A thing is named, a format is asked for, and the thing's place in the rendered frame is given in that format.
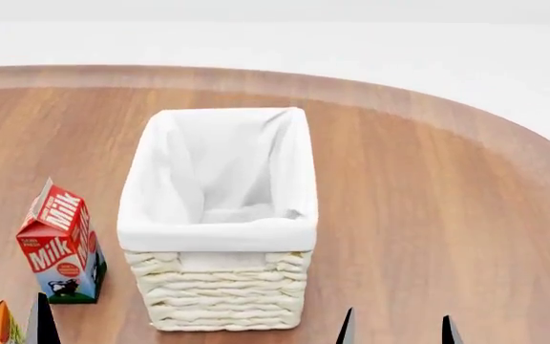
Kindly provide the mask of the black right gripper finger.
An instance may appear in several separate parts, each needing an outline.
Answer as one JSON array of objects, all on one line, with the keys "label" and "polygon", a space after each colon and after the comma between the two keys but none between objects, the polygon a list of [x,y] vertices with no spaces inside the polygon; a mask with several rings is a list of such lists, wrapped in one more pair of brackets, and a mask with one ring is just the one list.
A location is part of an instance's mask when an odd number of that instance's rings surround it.
[{"label": "black right gripper finger", "polygon": [[354,344],[355,337],[355,312],[354,308],[347,311],[335,344]]},{"label": "black right gripper finger", "polygon": [[464,344],[455,322],[449,315],[442,319],[441,344]]}]

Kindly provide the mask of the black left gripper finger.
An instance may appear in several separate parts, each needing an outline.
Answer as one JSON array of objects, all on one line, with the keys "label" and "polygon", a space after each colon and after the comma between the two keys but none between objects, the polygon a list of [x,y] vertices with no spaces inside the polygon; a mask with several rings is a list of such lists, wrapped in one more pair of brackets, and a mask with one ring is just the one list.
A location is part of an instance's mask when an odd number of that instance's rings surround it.
[{"label": "black left gripper finger", "polygon": [[32,304],[25,344],[61,344],[48,297],[42,292]]}]

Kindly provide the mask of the white wicker basket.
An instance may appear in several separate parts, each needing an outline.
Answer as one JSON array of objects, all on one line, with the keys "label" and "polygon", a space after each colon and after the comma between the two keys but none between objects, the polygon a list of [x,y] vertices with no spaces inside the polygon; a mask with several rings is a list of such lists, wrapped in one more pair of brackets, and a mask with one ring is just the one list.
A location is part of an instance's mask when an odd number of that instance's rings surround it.
[{"label": "white wicker basket", "polygon": [[177,253],[122,251],[160,331],[279,330],[300,323],[314,249],[268,254],[260,269],[223,271],[186,270]]}]

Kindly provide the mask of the white cloth basket liner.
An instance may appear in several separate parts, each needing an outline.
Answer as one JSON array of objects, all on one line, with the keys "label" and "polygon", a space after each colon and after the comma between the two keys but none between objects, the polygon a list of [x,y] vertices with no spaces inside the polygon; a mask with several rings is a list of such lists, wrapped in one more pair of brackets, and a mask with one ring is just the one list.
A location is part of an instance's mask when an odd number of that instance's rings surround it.
[{"label": "white cloth basket liner", "polygon": [[170,110],[142,132],[117,237],[131,253],[177,253],[189,271],[260,269],[268,254],[312,251],[317,223],[303,110]]}]

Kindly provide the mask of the red milk carton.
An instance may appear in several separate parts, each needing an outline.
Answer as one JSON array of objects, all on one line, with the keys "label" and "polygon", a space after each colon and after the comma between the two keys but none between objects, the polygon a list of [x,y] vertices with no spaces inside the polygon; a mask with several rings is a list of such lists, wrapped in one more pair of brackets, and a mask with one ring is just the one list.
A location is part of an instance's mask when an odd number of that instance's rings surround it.
[{"label": "red milk carton", "polygon": [[16,240],[50,303],[97,302],[107,263],[81,197],[46,180]]}]

